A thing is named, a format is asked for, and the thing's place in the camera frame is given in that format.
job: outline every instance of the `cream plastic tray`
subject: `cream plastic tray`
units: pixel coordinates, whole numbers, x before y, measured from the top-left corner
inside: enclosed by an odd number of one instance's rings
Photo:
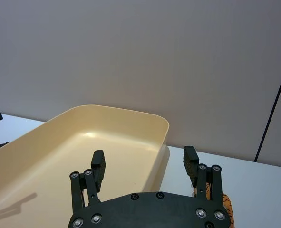
[[[0,148],[0,228],[63,228],[72,215],[69,174],[104,150],[101,201],[158,191],[169,158],[169,123],[142,112],[72,108]]]

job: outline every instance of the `black cable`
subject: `black cable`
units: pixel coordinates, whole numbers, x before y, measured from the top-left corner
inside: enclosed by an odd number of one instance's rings
[[[280,84],[280,87],[279,87],[277,96],[275,97],[275,100],[274,100],[274,103],[273,103],[273,107],[272,107],[271,113],[270,113],[270,115],[269,115],[269,118],[268,118],[268,121],[267,121],[267,124],[266,124],[266,127],[265,127],[265,131],[264,131],[263,137],[262,137],[262,139],[261,139],[261,142],[260,142],[258,151],[257,151],[257,153],[256,153],[254,162],[257,162],[257,160],[258,160],[258,157],[259,157],[261,148],[262,148],[262,146],[263,146],[264,139],[265,139],[265,137],[266,137],[266,133],[267,133],[267,131],[268,131],[269,124],[270,124],[271,119],[272,119],[272,115],[273,115],[273,113],[274,113],[275,107],[277,106],[277,102],[278,102],[278,99],[279,99],[279,97],[280,97],[280,93],[281,93],[281,84]]]

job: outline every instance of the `white table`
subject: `white table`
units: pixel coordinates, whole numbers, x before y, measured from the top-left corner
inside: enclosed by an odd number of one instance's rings
[[[10,115],[0,121],[0,143],[11,142],[44,122]],[[170,158],[161,191],[191,196],[183,149],[168,147]],[[281,228],[281,167],[198,152],[200,163],[222,167],[223,192],[232,201],[236,228]]]

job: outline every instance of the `table surface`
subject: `table surface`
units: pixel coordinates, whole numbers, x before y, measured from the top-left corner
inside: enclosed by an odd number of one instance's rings
[[[0,121],[0,143],[11,142],[44,122],[10,115]],[[170,158],[160,191],[191,196],[184,150],[168,147]],[[222,167],[223,192],[233,205],[235,227],[281,227],[281,167],[198,152],[200,163]]]

